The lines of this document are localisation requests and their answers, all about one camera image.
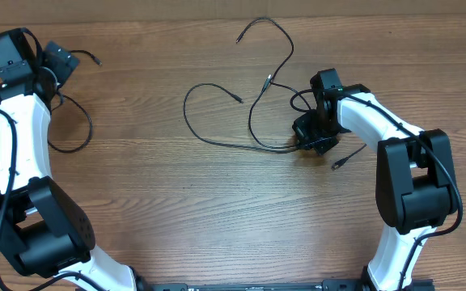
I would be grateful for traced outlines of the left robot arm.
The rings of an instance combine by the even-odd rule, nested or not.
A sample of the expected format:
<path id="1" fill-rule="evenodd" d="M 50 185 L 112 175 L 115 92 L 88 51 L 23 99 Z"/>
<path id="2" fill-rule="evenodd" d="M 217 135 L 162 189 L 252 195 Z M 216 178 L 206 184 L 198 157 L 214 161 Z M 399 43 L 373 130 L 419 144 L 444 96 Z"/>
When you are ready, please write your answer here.
<path id="1" fill-rule="evenodd" d="M 45 286 L 145 290 L 133 268 L 97 246 L 88 216 L 52 177 L 51 103 L 77 66 L 71 51 L 42 46 L 25 27 L 0 33 L 0 259 Z"/>

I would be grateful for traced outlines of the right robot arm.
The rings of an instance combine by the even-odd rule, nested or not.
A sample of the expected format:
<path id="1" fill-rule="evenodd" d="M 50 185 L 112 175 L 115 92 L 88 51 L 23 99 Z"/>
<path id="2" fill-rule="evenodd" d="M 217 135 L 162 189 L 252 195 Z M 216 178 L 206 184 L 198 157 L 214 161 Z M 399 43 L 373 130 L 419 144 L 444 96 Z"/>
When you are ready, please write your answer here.
<path id="1" fill-rule="evenodd" d="M 358 279 L 324 280 L 321 290 L 432 290 L 412 272 L 428 238 L 454 231 L 463 204 L 448 135 L 411 125 L 362 84 L 344 86 L 335 69 L 310 80 L 316 108 L 294 121 L 299 148 L 323 155 L 354 133 L 377 157 L 375 202 L 384 226 L 377 251 Z"/>

